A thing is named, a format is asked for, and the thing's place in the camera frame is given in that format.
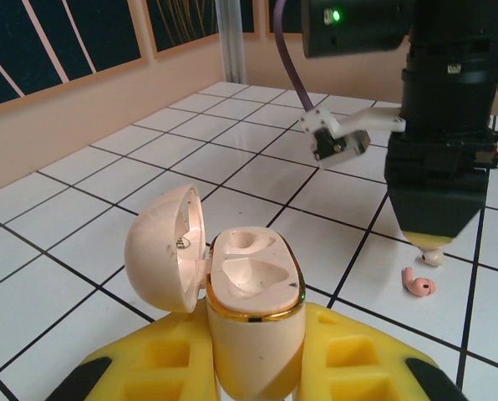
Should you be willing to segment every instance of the peach wall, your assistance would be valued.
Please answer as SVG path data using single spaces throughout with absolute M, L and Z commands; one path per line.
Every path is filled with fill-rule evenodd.
M 218 40 L 155 59 L 140 0 L 131 4 L 143 62 L 0 113 L 0 188 L 223 80 Z
M 258 1 L 260 38 L 245 40 L 247 82 L 291 89 L 292 84 L 282 66 L 275 41 L 266 35 L 268 23 L 264 11 L 267 2 Z M 307 90 L 401 103 L 401 70 L 405 66 L 408 42 L 388 53 L 312 60 L 304 58 L 300 38 L 289 38 L 287 44 Z M 495 112 L 498 114 L 498 97 Z

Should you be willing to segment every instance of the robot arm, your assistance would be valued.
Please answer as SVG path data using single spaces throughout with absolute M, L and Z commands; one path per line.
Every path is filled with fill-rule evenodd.
M 364 110 L 337 122 L 306 107 L 302 124 L 322 167 L 361 155 L 367 129 L 390 129 L 385 179 L 399 226 L 413 245 L 434 249 L 485 205 L 488 170 L 498 164 L 498 133 L 489 127 L 498 92 L 498 0 L 302 0 L 307 58 L 392 50 L 407 34 L 398 117 Z

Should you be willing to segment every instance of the gold trim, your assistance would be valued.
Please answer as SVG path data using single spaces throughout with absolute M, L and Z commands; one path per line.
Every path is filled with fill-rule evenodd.
M 288 245 L 286 240 L 280 236 L 288 251 L 290 252 L 290 256 L 293 259 L 294 264 L 296 265 L 297 276 L 299 277 L 299 295 L 297 296 L 297 300 L 288 308 L 280 312 L 275 313 L 244 313 L 238 311 L 232 311 L 231 309 L 224 307 L 217 301 L 216 295 L 212 290 L 212 282 L 210 273 L 206 275 L 206 301 L 208 305 L 212 308 L 212 310 L 217 313 L 219 316 L 228 319 L 234 320 L 237 322 L 249 322 L 249 323 L 259 323 L 259 322 L 276 322 L 279 320 L 287 319 L 299 311 L 301 311 L 302 306 L 305 303 L 305 280 L 302 276 L 301 269 L 299 268 L 299 264 L 297 263 L 296 257 L 293 255 L 292 248 Z M 216 238 L 210 244 L 210 259 L 214 254 L 214 244 L 216 242 Z

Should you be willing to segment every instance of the open earbud case lid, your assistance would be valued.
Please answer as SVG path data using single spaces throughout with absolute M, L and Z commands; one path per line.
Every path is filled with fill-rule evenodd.
M 158 198 L 135 220 L 124 246 L 130 284 L 150 305 L 193 312 L 206 276 L 201 199 L 194 185 Z

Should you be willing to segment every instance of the pink earbud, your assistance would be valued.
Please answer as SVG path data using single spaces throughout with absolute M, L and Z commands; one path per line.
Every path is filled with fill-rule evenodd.
M 401 279 L 409 292 L 417 297 L 425 297 L 436 291 L 436 285 L 429 278 L 416 278 L 413 280 L 412 267 L 406 267 L 401 272 Z

